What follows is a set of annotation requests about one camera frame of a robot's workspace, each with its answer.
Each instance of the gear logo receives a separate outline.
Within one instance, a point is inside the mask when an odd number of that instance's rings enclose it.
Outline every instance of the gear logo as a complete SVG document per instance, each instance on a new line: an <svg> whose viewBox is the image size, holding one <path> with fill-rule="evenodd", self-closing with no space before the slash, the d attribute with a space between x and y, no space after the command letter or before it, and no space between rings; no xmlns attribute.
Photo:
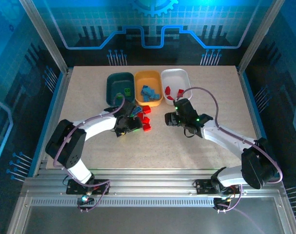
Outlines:
<svg viewBox="0 0 296 234"><path fill-rule="evenodd" d="M139 14L154 17L161 16L162 13L167 14L168 10L173 9L175 3L178 3L178 0L132 0L130 4Z"/></svg>
<svg viewBox="0 0 296 234"><path fill-rule="evenodd" d="M19 0L0 0L0 12L10 24L14 25L20 16Z"/></svg>

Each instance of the beige table surface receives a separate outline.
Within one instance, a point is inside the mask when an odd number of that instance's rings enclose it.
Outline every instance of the beige table surface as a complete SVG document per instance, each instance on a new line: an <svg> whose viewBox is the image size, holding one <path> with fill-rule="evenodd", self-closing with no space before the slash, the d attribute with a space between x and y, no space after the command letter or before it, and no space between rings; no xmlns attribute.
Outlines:
<svg viewBox="0 0 296 234"><path fill-rule="evenodd" d="M99 114L107 108L106 79L112 73L181 68L187 71L191 86L210 90L219 104L220 124L255 138L251 117L234 66L82 66L74 67L60 120L75 121ZM197 113L215 116L215 104L203 91L193 90L191 98ZM82 160L89 169L96 168L181 168L219 169L240 165L240 160L219 145L197 136L186 138L183 128L168 127L164 114L173 106L162 101L149 114L152 130L127 133L117 138L106 131L86 141ZM53 169L48 157L47 169Z"/></svg>

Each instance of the white bowl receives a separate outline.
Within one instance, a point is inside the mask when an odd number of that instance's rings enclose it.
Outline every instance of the white bowl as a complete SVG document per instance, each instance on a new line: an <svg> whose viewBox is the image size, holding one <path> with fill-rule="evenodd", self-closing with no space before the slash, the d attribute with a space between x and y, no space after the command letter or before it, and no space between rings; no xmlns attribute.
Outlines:
<svg viewBox="0 0 296 234"><path fill-rule="evenodd" d="M168 105L174 105L174 103L172 100L169 100L167 98L167 95L165 94L165 89L167 86L169 86L171 89L170 96L173 99L177 99L179 89L186 90L188 88L191 88L188 74L185 70L182 69L167 69L162 71L161 80L164 98ZM190 90L184 93L183 98L187 98L190 100L192 98L192 91Z"/></svg>

